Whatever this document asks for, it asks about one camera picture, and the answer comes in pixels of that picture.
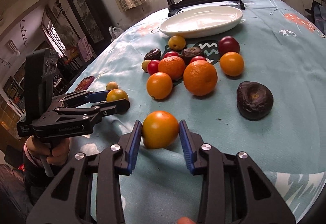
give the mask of camera lens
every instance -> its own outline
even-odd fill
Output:
[[[46,61],[45,66],[44,66],[44,73],[48,73],[48,61]]]
[[[54,62],[53,62],[53,60],[51,60],[51,64],[50,64],[50,74],[52,73],[53,68],[54,68]]]

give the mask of painted red fruit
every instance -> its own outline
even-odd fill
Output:
[[[153,75],[159,71],[159,60],[152,60],[151,62],[148,63],[147,65],[147,72],[150,75]]]
[[[224,55],[228,52],[240,53],[240,44],[231,36],[225,36],[218,43],[218,52]]]
[[[205,57],[202,57],[201,55],[198,55],[198,56],[196,56],[196,57],[193,57],[193,58],[190,60],[190,63],[195,62],[195,61],[197,61],[197,60],[204,60],[204,61],[206,61],[206,58],[205,58]]]
[[[167,58],[167,57],[178,57],[179,56],[179,53],[178,52],[175,52],[175,51],[170,51],[170,52],[167,52],[163,58]]]

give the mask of hand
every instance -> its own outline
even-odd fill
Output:
[[[26,147],[29,151],[29,153],[35,157],[39,158],[40,155],[48,156],[46,158],[46,161],[48,164],[53,164],[56,166],[61,166],[66,163],[68,154],[69,154],[69,143],[70,138],[63,139],[59,145],[57,145],[52,150],[52,155],[50,149],[40,142],[37,138],[34,136],[30,136],[26,141]]]
[[[177,224],[195,224],[195,222],[184,216],[178,220]]]

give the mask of light blue tablecloth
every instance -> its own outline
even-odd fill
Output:
[[[107,144],[116,143],[108,131],[128,133],[135,120],[143,122],[149,113],[165,110],[179,121],[185,119],[191,131],[220,151],[248,152],[299,221],[326,182],[326,39],[280,0],[243,1],[243,20],[234,29],[187,40],[188,47],[200,46],[216,67],[219,79],[212,96],[194,98],[182,82],[164,102],[147,94],[149,75],[141,63],[151,49],[167,51],[169,38],[157,29],[167,18],[167,9],[148,16],[110,44],[70,91],[93,75],[96,79],[89,90],[104,90],[109,81],[116,81],[129,95],[129,111],[106,117],[90,142],[101,136]],[[245,60],[245,72],[236,80],[227,78],[218,63],[216,43],[226,35],[238,40]],[[236,90],[242,81],[260,82],[273,93],[273,109],[263,120],[251,122],[239,114]],[[82,147],[86,154],[94,149],[100,152],[103,147],[94,143]],[[147,150],[141,144],[133,174],[120,178],[126,223],[172,224],[184,215],[195,220],[201,181],[187,171],[179,139],[168,149]]]

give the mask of white plate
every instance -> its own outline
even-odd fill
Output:
[[[200,38],[224,33],[239,24],[243,13],[230,6],[194,8],[178,13],[164,21],[159,30],[168,36]]]

